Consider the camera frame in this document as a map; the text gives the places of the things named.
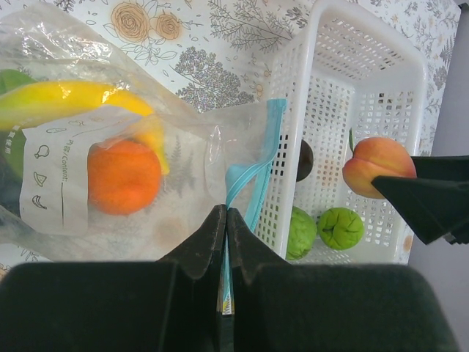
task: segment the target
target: white plastic basket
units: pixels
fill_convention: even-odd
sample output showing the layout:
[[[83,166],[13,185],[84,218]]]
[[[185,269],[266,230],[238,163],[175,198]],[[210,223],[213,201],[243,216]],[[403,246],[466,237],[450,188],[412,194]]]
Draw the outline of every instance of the white plastic basket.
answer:
[[[404,221],[389,202],[352,193],[341,169],[350,128],[355,142],[387,136],[415,155],[425,89],[426,60],[409,40],[357,4],[317,0],[308,27],[274,60],[270,97],[287,97],[289,108],[256,235],[285,257],[292,205],[314,218],[342,206],[360,214],[362,241],[338,252],[318,238],[301,262],[395,262]],[[301,139],[314,167],[296,183]]]

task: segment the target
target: banana icon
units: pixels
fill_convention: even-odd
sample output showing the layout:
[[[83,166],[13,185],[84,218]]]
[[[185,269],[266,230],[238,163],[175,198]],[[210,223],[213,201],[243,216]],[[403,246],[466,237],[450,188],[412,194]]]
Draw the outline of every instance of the banana icon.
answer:
[[[47,210],[47,207],[41,204],[41,196],[32,197],[32,204],[36,205],[38,208]]]

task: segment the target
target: perforated basket wall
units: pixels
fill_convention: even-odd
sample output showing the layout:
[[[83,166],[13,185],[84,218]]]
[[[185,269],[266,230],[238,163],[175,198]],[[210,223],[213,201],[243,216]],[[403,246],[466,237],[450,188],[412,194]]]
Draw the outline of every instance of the perforated basket wall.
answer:
[[[387,136],[413,154],[423,116],[425,60],[406,38],[357,4],[318,0],[304,29],[276,58],[271,97],[288,98],[281,143],[256,235],[282,257],[292,205],[314,218],[333,207],[360,214],[362,241],[334,251],[319,238],[302,261],[393,262],[404,222],[389,202],[366,199],[345,185],[341,169],[355,142]],[[314,153],[311,174],[296,183],[301,139]]]

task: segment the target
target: peach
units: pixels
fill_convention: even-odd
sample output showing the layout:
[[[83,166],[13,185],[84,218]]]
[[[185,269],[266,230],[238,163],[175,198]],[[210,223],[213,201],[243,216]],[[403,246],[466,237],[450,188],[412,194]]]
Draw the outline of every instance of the peach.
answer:
[[[416,178],[416,167],[406,149],[393,139],[372,137],[359,142],[342,169],[345,183],[356,194],[383,199],[372,185],[377,176]]]

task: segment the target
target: yellow toy banana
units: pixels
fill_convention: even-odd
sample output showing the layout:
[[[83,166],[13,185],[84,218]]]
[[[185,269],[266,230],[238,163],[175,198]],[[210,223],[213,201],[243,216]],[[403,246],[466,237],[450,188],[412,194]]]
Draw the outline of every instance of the yellow toy banana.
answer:
[[[155,114],[143,99],[110,84],[45,81],[27,84],[0,96],[0,131],[8,131],[26,119],[29,121],[23,125],[24,128],[35,127],[102,105],[118,106],[144,117]],[[136,139],[155,152],[160,159],[163,175],[167,175],[169,164],[164,153],[163,126],[156,119],[142,119],[139,123],[145,132],[137,134]]]

